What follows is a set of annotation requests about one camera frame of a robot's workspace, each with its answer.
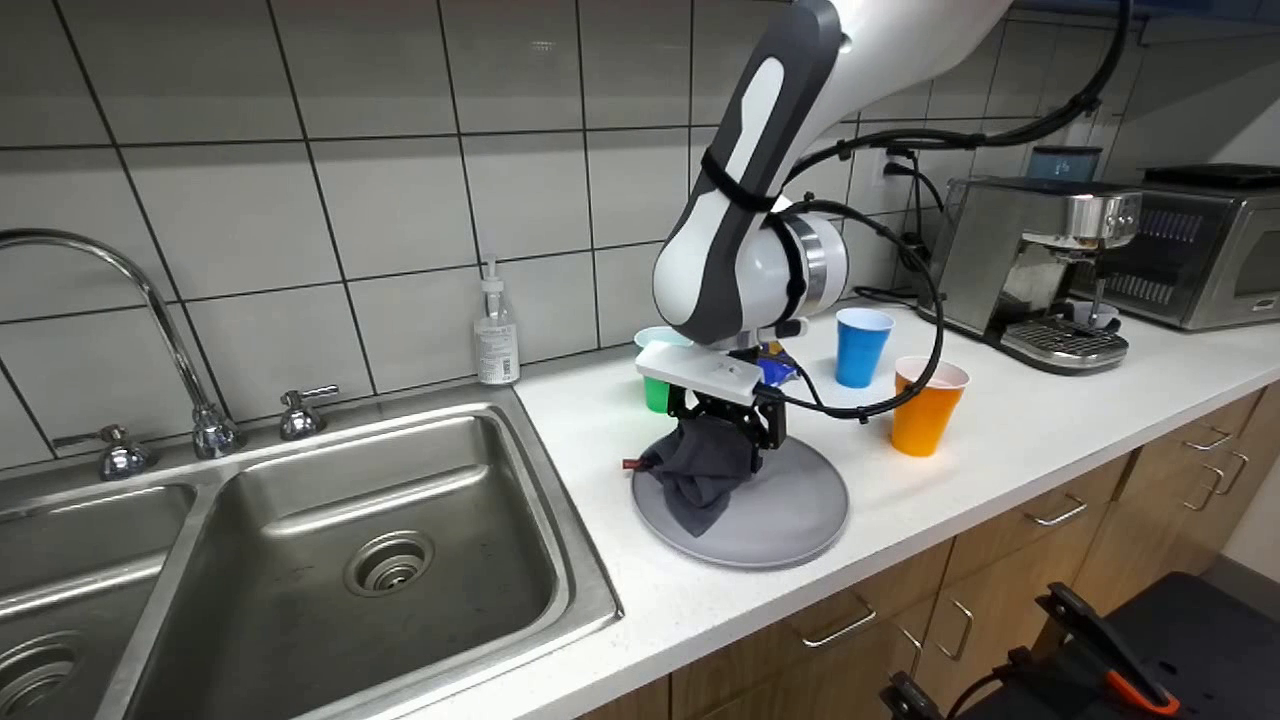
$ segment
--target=countertop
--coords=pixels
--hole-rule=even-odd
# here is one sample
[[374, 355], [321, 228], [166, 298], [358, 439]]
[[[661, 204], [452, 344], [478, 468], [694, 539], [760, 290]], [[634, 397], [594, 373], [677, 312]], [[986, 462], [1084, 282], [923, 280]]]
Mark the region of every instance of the countertop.
[[[891, 321], [862, 397], [828, 380], [832, 321], [787, 341], [787, 353], [828, 400], [871, 400], [888, 390], [895, 355], [926, 353], [923, 321]], [[620, 460], [645, 450], [673, 418], [645, 408], [632, 353], [532, 373], [514, 390], [606, 563], [623, 617], [409, 714], [578, 714], [1280, 380], [1280, 323], [1179, 335], [1129, 321], [1125, 335], [1132, 349], [1120, 369], [1049, 374], [946, 330], [942, 361], [966, 369], [966, 390], [926, 460], [891, 450], [888, 418], [860, 426], [793, 408], [793, 434], [842, 473], [853, 515], [832, 551], [787, 571], [707, 566], [649, 536]]]

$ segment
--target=blue cup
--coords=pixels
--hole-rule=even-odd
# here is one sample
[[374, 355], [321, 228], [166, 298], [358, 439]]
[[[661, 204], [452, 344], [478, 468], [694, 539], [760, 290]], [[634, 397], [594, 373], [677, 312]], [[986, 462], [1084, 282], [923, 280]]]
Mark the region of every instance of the blue cup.
[[837, 312], [837, 385], [867, 388], [888, 341], [888, 312], [874, 307], [842, 307]]

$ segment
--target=white tile wall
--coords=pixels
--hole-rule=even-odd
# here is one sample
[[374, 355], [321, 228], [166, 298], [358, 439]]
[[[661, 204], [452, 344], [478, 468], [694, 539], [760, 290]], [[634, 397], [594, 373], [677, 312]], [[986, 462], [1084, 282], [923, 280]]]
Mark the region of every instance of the white tile wall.
[[9, 0], [0, 24], [0, 144], [105, 144], [71, 42], [46, 0]]
[[687, 133], [593, 133], [594, 245], [663, 240], [687, 201]]
[[119, 140], [298, 137], [262, 0], [63, 0], [60, 8]]
[[349, 277], [475, 262], [454, 140], [317, 144]]
[[[503, 261], [527, 361], [623, 344], [654, 321], [650, 257], [779, 8], [9, 0], [0, 228], [124, 247], [174, 298], [237, 416], [277, 416], [283, 388], [364, 397], [470, 374], [478, 252]], [[1017, 14], [946, 77], [840, 133], [1007, 127], [1073, 90], [1100, 40], [1088, 18]], [[1139, 73], [1125, 58], [1105, 113], [1060, 140], [1107, 144]], [[1025, 163], [1025, 149], [923, 159], [938, 180]], [[895, 223], [908, 185], [881, 167], [883, 150], [860, 150], [787, 191], [847, 196]], [[847, 235], [856, 280], [883, 282], [891, 247]], [[129, 282], [71, 257], [0, 261], [0, 364], [33, 400], [33, 416], [10, 410], [0, 388], [0, 468], [46, 450], [33, 426], [187, 432], [156, 326], [131, 307]]]
[[[166, 273], [111, 149], [0, 150], [0, 228], [63, 228], [131, 257], [163, 296]], [[0, 257], [0, 321], [140, 302], [134, 289], [88, 257], [21, 247]]]
[[466, 137], [478, 257], [587, 247], [584, 137]]
[[310, 137], [454, 133], [439, 14], [428, 0], [277, 0]]
[[578, 127], [573, 0], [443, 0], [462, 133]]
[[336, 280], [298, 144], [131, 149], [124, 154], [185, 296]]
[[277, 416], [289, 388], [371, 390], [345, 289], [203, 298], [190, 323], [230, 416]]
[[425, 273], [350, 282], [374, 390], [470, 374], [478, 273]]

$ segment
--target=espresso machine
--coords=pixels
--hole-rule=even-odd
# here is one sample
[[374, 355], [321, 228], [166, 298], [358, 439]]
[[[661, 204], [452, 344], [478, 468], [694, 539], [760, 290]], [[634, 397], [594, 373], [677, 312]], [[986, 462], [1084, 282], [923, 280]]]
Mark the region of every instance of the espresso machine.
[[973, 180], [960, 220], [930, 247], [946, 323], [1049, 373], [1116, 369], [1129, 341], [1105, 302], [1105, 257], [1136, 228], [1132, 187]]

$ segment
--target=faucet handle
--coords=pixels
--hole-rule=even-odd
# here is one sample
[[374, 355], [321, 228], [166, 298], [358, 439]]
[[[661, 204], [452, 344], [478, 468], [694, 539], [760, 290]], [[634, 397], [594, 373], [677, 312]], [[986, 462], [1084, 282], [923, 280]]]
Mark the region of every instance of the faucet handle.
[[283, 416], [278, 416], [278, 439], [298, 439], [298, 434], [317, 434], [322, 426], [322, 416], [317, 410], [321, 400], [336, 400], [345, 388], [327, 385], [327, 388], [293, 388], [278, 397]]
[[53, 449], [66, 444], [105, 444], [105, 457], [94, 460], [98, 478], [124, 478], [147, 468], [147, 457], [119, 425], [53, 439]]

